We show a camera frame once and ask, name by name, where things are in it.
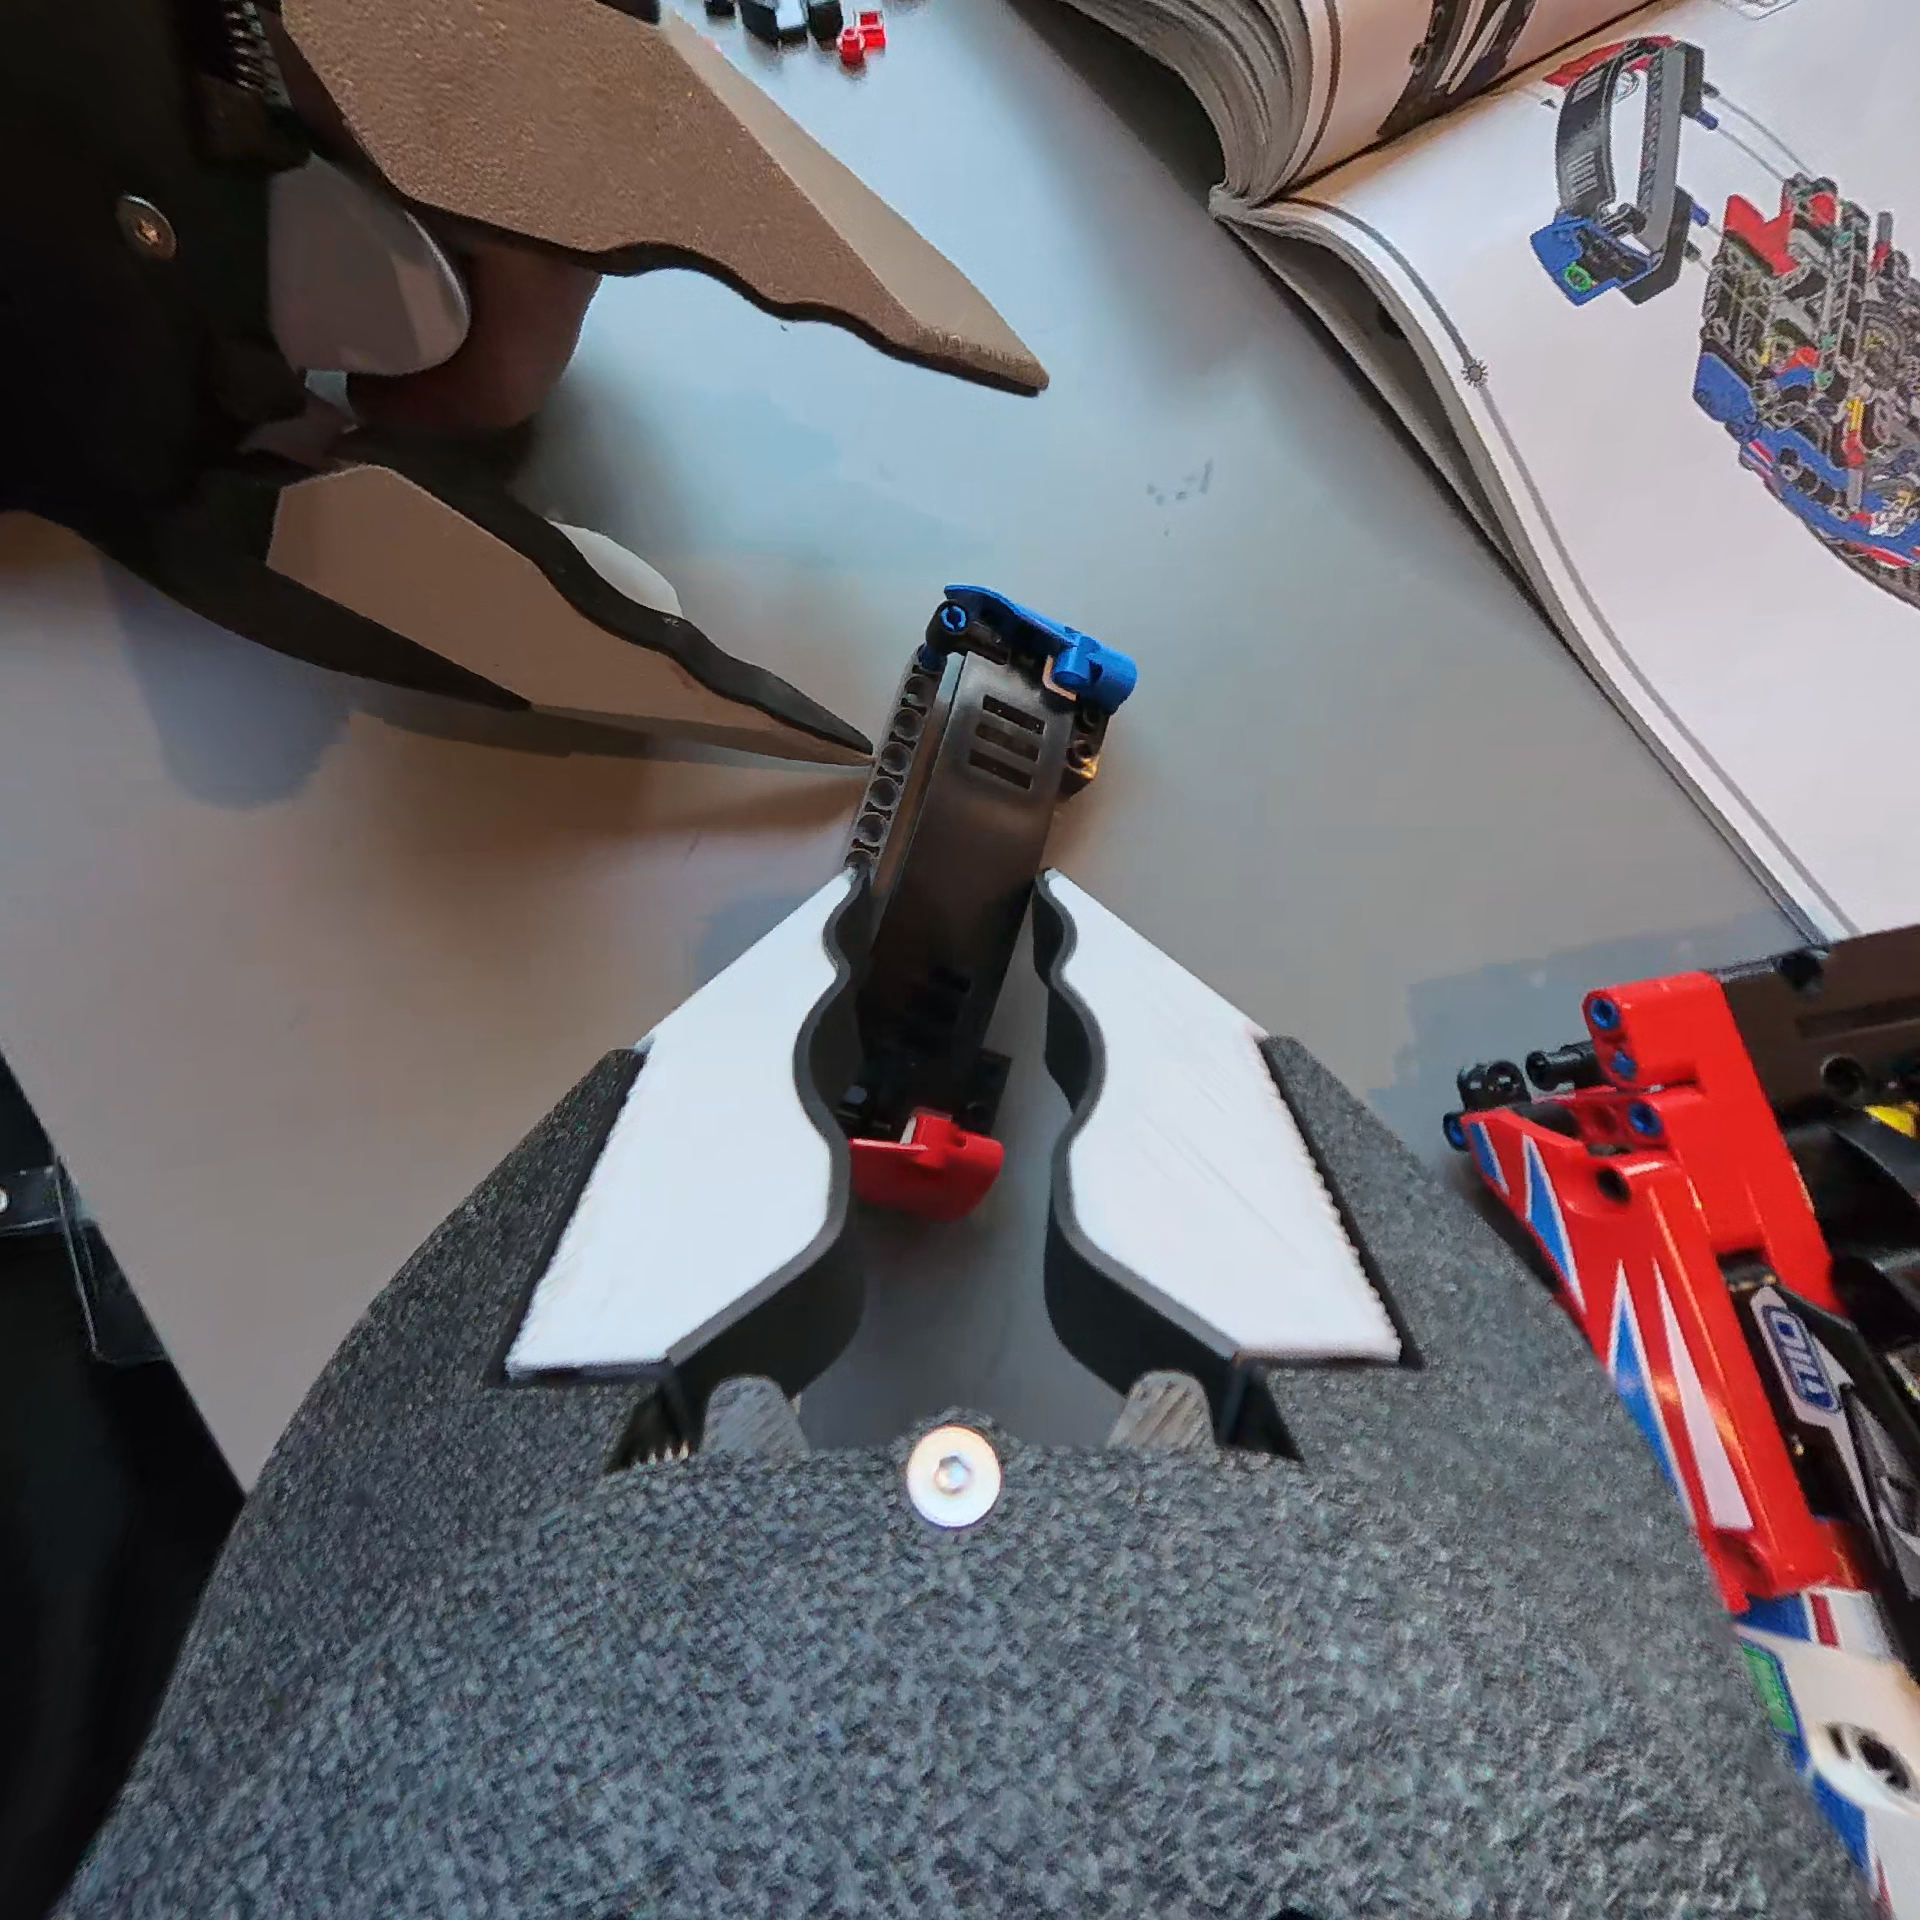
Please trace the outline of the open building instruction booklet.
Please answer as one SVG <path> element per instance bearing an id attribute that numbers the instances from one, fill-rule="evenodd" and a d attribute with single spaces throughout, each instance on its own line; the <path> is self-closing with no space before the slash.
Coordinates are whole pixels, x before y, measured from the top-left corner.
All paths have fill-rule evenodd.
<path id="1" fill-rule="evenodd" d="M 1820 936 L 1915 922 L 1918 5 L 1076 5 Z"/>

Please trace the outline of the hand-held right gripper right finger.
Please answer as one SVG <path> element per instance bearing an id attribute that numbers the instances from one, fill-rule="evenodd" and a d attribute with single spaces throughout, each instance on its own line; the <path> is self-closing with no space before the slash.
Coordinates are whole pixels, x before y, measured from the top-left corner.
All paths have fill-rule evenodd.
<path id="1" fill-rule="evenodd" d="M 1206 1402 L 1269 1368 L 1416 1363 L 1275 1040 L 1060 871 L 1030 904 L 1067 1106 L 1041 1286 L 1064 1350 L 1119 1394 L 1185 1375 Z"/>

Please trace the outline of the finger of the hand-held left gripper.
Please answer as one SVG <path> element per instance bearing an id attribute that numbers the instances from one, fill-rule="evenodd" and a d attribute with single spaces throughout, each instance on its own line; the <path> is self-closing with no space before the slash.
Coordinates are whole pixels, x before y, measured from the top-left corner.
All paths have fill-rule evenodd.
<path id="1" fill-rule="evenodd" d="M 945 253 L 675 11 L 289 2 L 280 23 L 419 207 L 600 273 L 701 271 L 997 390 L 1048 383 Z"/>
<path id="2" fill-rule="evenodd" d="M 463 509 L 393 465 L 339 465 L 279 494 L 267 563 L 548 717 L 781 760 L 872 753 L 711 642 L 623 546 L 513 496 Z"/>

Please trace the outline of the pile of loose toy bricks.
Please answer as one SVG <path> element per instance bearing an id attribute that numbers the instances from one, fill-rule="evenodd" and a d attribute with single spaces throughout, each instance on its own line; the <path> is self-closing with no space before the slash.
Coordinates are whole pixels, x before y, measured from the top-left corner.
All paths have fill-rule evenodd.
<path id="1" fill-rule="evenodd" d="M 784 47 L 809 40 L 844 69 L 860 71 L 885 51 L 889 23 L 880 7 L 853 2 L 701 2 L 708 19 L 736 19 L 761 43 Z"/>

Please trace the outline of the black panel toy brick assembly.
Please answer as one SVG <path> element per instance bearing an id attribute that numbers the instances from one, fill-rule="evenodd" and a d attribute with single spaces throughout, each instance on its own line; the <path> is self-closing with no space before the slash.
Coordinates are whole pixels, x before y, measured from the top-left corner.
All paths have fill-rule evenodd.
<path id="1" fill-rule="evenodd" d="M 1054 813 L 1097 777 L 1139 667 L 969 582 L 943 586 L 921 647 L 949 656 L 951 706 L 896 883 L 871 889 L 860 1064 L 831 1109 L 860 1202 L 951 1223 L 1001 1175 L 1011 1062 L 987 1038 Z"/>

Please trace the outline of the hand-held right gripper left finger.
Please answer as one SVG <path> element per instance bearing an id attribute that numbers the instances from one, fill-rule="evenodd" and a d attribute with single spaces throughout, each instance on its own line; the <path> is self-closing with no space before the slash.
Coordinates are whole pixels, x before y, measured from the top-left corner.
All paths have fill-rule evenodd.
<path id="1" fill-rule="evenodd" d="M 869 882 L 841 871 L 659 1021 L 502 1353 L 516 1384 L 641 1378 L 797 1395 L 861 1312 L 849 1149 Z"/>

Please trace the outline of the person's left hand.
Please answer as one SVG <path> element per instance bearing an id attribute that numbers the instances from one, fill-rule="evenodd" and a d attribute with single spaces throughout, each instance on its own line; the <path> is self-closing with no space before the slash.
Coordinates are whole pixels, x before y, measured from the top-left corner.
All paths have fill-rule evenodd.
<path id="1" fill-rule="evenodd" d="M 462 347 L 411 374 L 349 374 L 356 423 L 397 434 L 476 438 L 531 423 L 583 336 L 600 271 L 509 234 L 439 223 L 462 271 L 468 331 Z"/>

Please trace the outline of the grey desk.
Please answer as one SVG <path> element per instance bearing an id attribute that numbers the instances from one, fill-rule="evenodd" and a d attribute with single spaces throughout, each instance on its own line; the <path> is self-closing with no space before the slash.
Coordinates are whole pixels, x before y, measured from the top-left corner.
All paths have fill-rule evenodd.
<path id="1" fill-rule="evenodd" d="M 997 301 L 1037 397 L 612 279 L 507 477 L 876 730 L 945 581 L 1134 654 L 1048 856 L 1438 1154 L 1453 1066 L 1767 883 L 1361 374 L 1206 122 L 1054 5 L 726 51 Z M 831 875 L 857 777 L 364 688 L 4 528 L 4 1059 L 239 1481 L 468 1187 Z"/>

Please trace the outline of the red blue toy brick car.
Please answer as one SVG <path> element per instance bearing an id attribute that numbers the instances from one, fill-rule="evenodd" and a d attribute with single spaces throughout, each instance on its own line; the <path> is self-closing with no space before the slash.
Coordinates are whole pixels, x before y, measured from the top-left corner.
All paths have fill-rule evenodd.
<path id="1" fill-rule="evenodd" d="M 1791 1770 L 1918 1913 L 1918 928 L 1611 983 L 1455 1075 L 1695 1531 Z"/>

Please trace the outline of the long dark toy beam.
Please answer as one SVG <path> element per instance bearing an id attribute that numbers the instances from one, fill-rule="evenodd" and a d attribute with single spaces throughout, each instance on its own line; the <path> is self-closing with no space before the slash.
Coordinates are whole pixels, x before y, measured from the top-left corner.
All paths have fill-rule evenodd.
<path id="1" fill-rule="evenodd" d="M 869 880 L 877 903 L 896 883 L 942 747 L 951 706 L 943 689 L 949 662 L 945 654 L 928 647 L 907 661 L 848 829 L 845 861 Z"/>

